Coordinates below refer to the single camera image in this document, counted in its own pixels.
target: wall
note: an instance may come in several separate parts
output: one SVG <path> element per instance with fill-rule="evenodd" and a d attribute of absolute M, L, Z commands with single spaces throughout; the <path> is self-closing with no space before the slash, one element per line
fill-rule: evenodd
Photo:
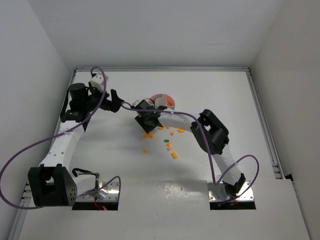
<path fill-rule="evenodd" d="M 320 1 L 288 0 L 253 66 L 285 172 L 320 239 Z"/>
<path fill-rule="evenodd" d="M 249 66 L 283 0 L 28 0 L 65 62 Z"/>
<path fill-rule="evenodd" d="M 25 0 L 7 0 L 0 7 L 0 168 L 17 151 L 53 134 L 71 76 Z M 18 157 L 1 181 L 14 203 L 49 145 Z M 0 240 L 7 239 L 16 209 L 0 199 Z"/>

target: orange piece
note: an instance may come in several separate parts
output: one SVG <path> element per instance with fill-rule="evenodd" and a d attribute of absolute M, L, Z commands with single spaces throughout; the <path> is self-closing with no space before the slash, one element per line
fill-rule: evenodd
<path fill-rule="evenodd" d="M 178 158 L 178 155 L 177 155 L 175 152 L 171 153 L 171 155 L 172 155 L 172 157 L 173 157 L 174 159 L 177 159 L 177 158 Z"/>

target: purple cable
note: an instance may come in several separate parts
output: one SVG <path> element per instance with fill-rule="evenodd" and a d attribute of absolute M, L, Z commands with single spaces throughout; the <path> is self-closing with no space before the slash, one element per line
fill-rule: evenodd
<path fill-rule="evenodd" d="M 166 110 L 156 110 L 156 109 L 132 109 L 132 108 L 128 108 L 126 106 L 124 106 L 124 104 L 128 104 L 129 106 L 131 106 L 130 103 L 128 102 L 123 102 L 121 104 L 121 106 L 126 109 L 126 110 L 129 110 L 129 111 L 134 111 L 134 112 L 156 112 L 156 113 L 166 113 L 166 114 L 172 114 L 171 111 L 166 111 Z M 208 144 L 208 141 L 207 141 L 207 138 L 206 138 L 206 135 L 205 135 L 205 132 L 202 128 L 202 125 L 201 123 L 198 121 L 198 119 L 189 114 L 189 113 L 186 113 L 186 112 L 180 112 L 180 111 L 174 111 L 173 114 L 178 114 L 178 115 L 185 115 L 185 116 L 188 116 L 190 118 L 192 118 L 196 124 L 199 126 L 199 129 L 200 129 L 200 132 L 201 132 L 201 136 L 203 138 L 203 141 L 205 143 L 205 148 L 206 148 L 206 152 L 208 153 L 208 158 L 209 158 L 209 162 L 210 162 L 210 168 L 211 168 L 211 174 L 212 174 L 212 181 L 213 181 L 213 184 L 214 185 L 218 185 L 220 183 L 220 181 L 224 178 L 224 176 L 227 174 L 227 172 L 232 169 L 237 163 L 241 162 L 243 159 L 247 158 L 247 157 L 252 157 L 255 161 L 256 161 L 256 164 L 257 164 L 257 170 L 256 170 L 256 174 L 250 184 L 250 186 L 252 186 L 252 184 L 256 181 L 257 177 L 258 177 L 258 173 L 259 173 L 259 169 L 260 169 L 260 165 L 259 165 L 259 162 L 257 160 L 257 158 L 253 155 L 245 155 L 243 157 L 241 157 L 239 160 L 237 160 L 234 164 L 230 165 L 225 171 L 224 173 L 222 173 L 221 177 L 219 178 L 218 181 L 216 181 L 216 176 L 215 176 L 215 170 L 214 170 L 214 164 L 213 164 L 213 161 L 212 161 L 212 156 L 211 156 L 211 151 L 210 151 L 210 147 L 209 147 L 209 144 Z"/>
<path fill-rule="evenodd" d="M 83 194 L 81 194 L 80 196 L 87 196 L 87 195 L 92 195 L 92 194 L 96 194 L 97 192 L 99 192 L 101 189 L 104 189 L 107 185 L 109 185 L 114 179 L 119 179 L 119 194 L 118 194 L 118 200 L 117 200 L 117 204 L 119 204 L 119 199 L 120 199 L 120 191 L 121 191 L 121 179 L 119 176 L 114 176 L 113 178 L 111 178 L 107 183 L 103 184 L 101 187 L 97 188 L 96 190 L 92 190 L 92 191 L 87 191 Z"/>
<path fill-rule="evenodd" d="M 106 75 L 105 75 L 105 72 L 103 71 L 103 69 L 101 67 L 98 67 L 98 66 L 94 66 L 93 68 L 91 68 L 90 70 L 90 73 L 93 74 L 93 70 L 94 69 L 98 69 L 101 73 L 102 73 L 102 76 L 103 76 L 103 92 L 102 92 L 102 96 L 100 98 L 100 101 L 99 103 L 97 104 L 97 106 L 95 107 L 95 109 L 91 112 L 91 114 L 86 118 L 84 119 L 82 122 L 80 122 L 79 124 L 77 124 L 76 126 L 66 130 L 65 132 L 62 132 L 62 133 L 59 133 L 57 135 L 53 135 L 53 136 L 50 136 L 50 137 L 47 137 L 45 139 L 42 139 L 40 141 L 37 141 L 23 149 L 21 149 L 20 151 L 18 151 L 15 155 L 13 155 L 6 163 L 5 165 L 3 166 L 3 168 L 1 169 L 0 171 L 0 197 L 2 198 L 2 200 L 10 205 L 11 207 L 14 207 L 16 209 L 23 209 L 23 210 L 32 210 L 32 209 L 38 209 L 39 207 L 37 206 L 34 206 L 34 207 L 25 207 L 25 206 L 19 206 L 19 205 L 16 205 L 12 202 L 10 202 L 3 194 L 2 190 L 1 190 L 1 179 L 2 179 L 2 176 L 6 170 L 6 168 L 9 166 L 9 164 L 17 157 L 19 156 L 20 154 L 22 154 L 23 152 L 25 152 L 26 150 L 28 149 L 31 149 L 33 148 L 34 146 L 37 146 L 39 144 L 42 144 L 46 141 L 50 141 L 52 139 L 55 139 L 55 138 L 58 138 L 58 137 L 61 137 L 62 135 L 66 134 L 66 133 L 69 133 L 69 132 L 72 132 L 73 130 L 75 130 L 76 128 L 82 126 L 83 124 L 85 124 L 86 122 L 88 122 L 90 120 L 90 118 L 96 113 L 96 111 L 100 108 L 104 98 L 105 98 L 105 95 L 106 95 L 106 90 L 107 90 L 107 78 L 106 78 Z"/>

